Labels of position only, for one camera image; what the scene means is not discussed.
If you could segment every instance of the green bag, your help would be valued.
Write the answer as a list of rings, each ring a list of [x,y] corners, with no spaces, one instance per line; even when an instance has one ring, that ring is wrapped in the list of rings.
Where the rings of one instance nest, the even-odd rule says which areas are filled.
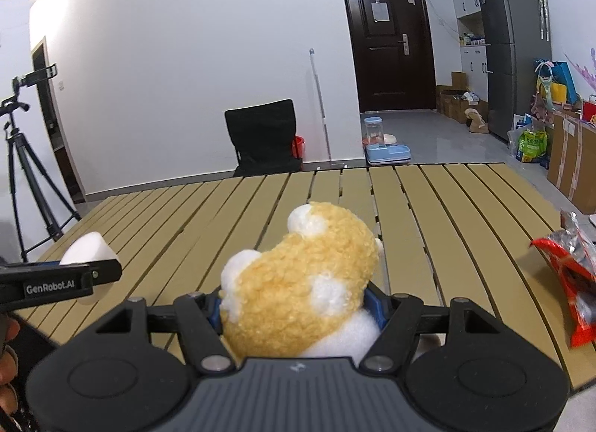
[[[516,158],[522,163],[533,163],[546,154],[546,131],[527,129],[520,136]]]

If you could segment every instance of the screw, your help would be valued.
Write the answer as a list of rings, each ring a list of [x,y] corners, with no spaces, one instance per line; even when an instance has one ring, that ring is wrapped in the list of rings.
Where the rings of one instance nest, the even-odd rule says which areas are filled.
[[[221,355],[211,355],[207,358],[203,358],[201,361],[201,367],[207,371],[223,371],[229,368],[232,364],[229,358]]]
[[[371,356],[364,361],[364,366],[372,371],[387,371],[393,367],[393,360],[383,355]]]

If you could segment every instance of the refrigerator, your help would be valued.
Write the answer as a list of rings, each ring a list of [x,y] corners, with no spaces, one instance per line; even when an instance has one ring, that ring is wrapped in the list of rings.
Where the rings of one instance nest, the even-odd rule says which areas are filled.
[[[507,139],[514,114],[530,111],[535,59],[552,59],[539,0],[480,0],[486,39],[491,133]]]

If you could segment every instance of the doorway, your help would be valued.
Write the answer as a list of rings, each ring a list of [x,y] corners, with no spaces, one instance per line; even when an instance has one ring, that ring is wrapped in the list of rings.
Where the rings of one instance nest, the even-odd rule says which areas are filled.
[[[360,112],[436,109],[425,0],[346,0]]]
[[[35,71],[50,65],[48,63],[45,39],[35,47],[31,55]],[[56,112],[56,103],[51,82],[50,80],[45,80],[38,83],[36,87],[39,95],[41,112],[44,115],[45,127],[48,131],[50,142],[52,143],[52,149],[54,150],[54,156],[58,162],[60,173],[62,173],[62,178],[64,179],[64,183],[66,183],[66,188],[75,204],[83,203],[85,197],[77,180],[73,165],[70,162],[62,131],[60,130],[60,122]]]

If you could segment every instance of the packing tape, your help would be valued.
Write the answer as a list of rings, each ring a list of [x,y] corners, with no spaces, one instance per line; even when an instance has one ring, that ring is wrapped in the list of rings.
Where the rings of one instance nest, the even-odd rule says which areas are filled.
[[[577,181],[579,180],[579,167],[582,164],[583,154],[583,126],[579,121],[577,122],[577,158],[575,159],[575,169],[573,170],[573,178],[571,179],[571,188],[569,190],[569,200],[573,200],[575,190],[577,188]]]
[[[569,141],[568,132],[566,131],[565,127],[567,126],[567,115],[562,115],[562,153],[561,153],[561,161],[559,162],[559,174],[557,176],[557,188],[561,188],[561,180],[562,180],[562,173],[565,169],[565,158],[567,157],[567,142]]]

